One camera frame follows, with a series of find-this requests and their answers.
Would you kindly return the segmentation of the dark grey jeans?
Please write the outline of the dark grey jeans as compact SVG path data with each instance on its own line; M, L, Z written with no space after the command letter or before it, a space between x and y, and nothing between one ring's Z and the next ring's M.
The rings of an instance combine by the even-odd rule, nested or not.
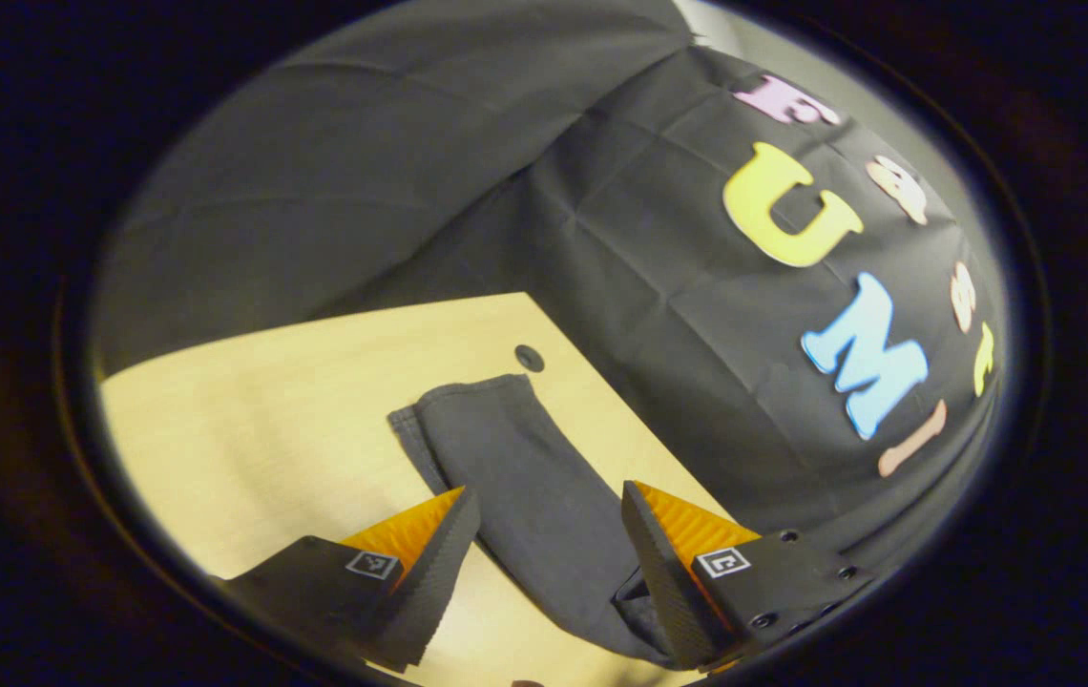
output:
M431 491L474 491L480 548L558 629L678 668L621 500L526 375L432 388L387 420Z

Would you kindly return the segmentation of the black backdrop cloth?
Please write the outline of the black backdrop cloth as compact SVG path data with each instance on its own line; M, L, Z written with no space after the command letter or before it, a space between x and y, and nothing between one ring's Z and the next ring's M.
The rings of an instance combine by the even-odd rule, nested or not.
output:
M1006 326L977 221L890 139L673 0L360 19L191 127L107 240L125 477L238 573L421 503L388 414L526 375L617 496L897 566L988 456Z

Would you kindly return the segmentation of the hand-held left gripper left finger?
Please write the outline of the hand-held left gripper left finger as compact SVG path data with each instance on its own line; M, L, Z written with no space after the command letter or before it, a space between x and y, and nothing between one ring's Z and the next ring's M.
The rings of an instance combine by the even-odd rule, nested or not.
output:
M342 542L306 535L218 586L319 659L403 673L425 655L480 526L458 487Z

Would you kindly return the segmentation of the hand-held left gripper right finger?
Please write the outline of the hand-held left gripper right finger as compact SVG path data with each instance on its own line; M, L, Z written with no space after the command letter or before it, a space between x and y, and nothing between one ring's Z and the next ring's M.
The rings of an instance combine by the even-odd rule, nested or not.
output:
M680 668L716 673L769 651L875 578L805 533L755 533L640 480L625 482L621 517Z

